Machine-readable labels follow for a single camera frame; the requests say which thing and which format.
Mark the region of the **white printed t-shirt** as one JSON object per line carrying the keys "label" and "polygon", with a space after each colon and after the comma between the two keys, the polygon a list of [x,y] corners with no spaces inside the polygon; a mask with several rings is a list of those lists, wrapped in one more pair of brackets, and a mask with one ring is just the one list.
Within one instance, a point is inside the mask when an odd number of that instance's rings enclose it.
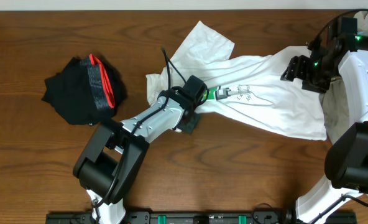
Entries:
{"label": "white printed t-shirt", "polygon": [[231,58],[234,42],[198,22],[171,57],[171,75],[148,74],[147,101],[162,90],[183,86],[192,75],[209,88],[197,113],[218,113],[242,123],[291,138],[325,140],[319,94],[302,90],[301,80],[282,81],[294,56],[310,54],[305,46],[289,46],[274,55]]}

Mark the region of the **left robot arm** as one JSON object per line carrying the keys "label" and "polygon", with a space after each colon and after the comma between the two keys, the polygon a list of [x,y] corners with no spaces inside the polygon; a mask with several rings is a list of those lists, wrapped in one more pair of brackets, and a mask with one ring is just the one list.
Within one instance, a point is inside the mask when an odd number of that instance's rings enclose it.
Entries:
{"label": "left robot arm", "polygon": [[73,168],[87,191],[95,223],[121,223],[123,198],[132,187],[150,143],[169,129],[189,122],[203,102],[206,84],[192,75],[184,86],[161,91],[157,101],[137,116],[102,122]]}

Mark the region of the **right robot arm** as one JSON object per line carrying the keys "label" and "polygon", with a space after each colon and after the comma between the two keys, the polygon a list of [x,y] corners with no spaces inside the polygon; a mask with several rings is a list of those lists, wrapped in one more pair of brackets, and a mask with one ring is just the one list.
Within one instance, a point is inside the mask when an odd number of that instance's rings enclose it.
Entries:
{"label": "right robot arm", "polygon": [[311,55],[293,57],[282,80],[299,78],[304,90],[327,93],[340,78],[348,109],[344,132],[329,149],[324,176],[293,206],[279,215],[281,223],[355,223],[352,214],[338,211],[346,202],[368,194],[368,36],[356,32],[331,34],[326,46],[316,38]]}

